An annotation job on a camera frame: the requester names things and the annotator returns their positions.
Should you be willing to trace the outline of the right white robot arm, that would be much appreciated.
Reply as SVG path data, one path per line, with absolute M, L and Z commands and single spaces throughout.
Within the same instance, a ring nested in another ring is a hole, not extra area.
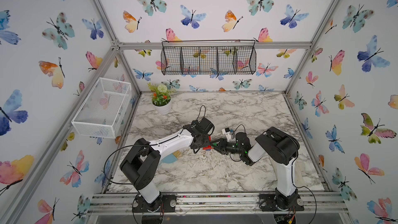
M 277 165 L 276 192 L 286 198 L 295 195 L 297 187 L 294 184 L 294 167 L 300 149 L 298 141 L 276 127 L 268 128 L 255 141 L 252 146 L 247 134 L 238 132 L 234 142 L 218 139 L 210 145 L 223 155 L 238 154 L 240 161 L 248 166 L 268 155 Z

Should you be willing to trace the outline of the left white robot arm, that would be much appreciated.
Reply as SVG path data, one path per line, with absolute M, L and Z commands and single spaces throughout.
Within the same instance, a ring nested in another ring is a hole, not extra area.
M 194 120 L 179 131 L 162 139 L 135 142 L 120 164 L 120 170 L 148 204 L 161 199 L 153 178 L 159 163 L 167 156 L 183 148 L 198 152 L 210 145 L 215 127 L 207 118 Z

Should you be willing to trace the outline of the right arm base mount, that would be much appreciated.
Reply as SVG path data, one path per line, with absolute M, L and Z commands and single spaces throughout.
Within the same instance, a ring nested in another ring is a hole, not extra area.
M 260 194 L 259 208 L 263 212 L 304 211 L 304 203 L 296 189 L 290 196 L 283 195 L 278 189 L 274 194 Z

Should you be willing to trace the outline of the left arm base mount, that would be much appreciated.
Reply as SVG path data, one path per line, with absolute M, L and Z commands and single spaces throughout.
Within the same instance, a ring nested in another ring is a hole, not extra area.
M 162 211 L 173 213 L 177 205 L 175 195 L 160 194 L 152 203 L 148 203 L 143 196 L 137 195 L 133 201 L 132 212 L 134 213 L 154 213 Z

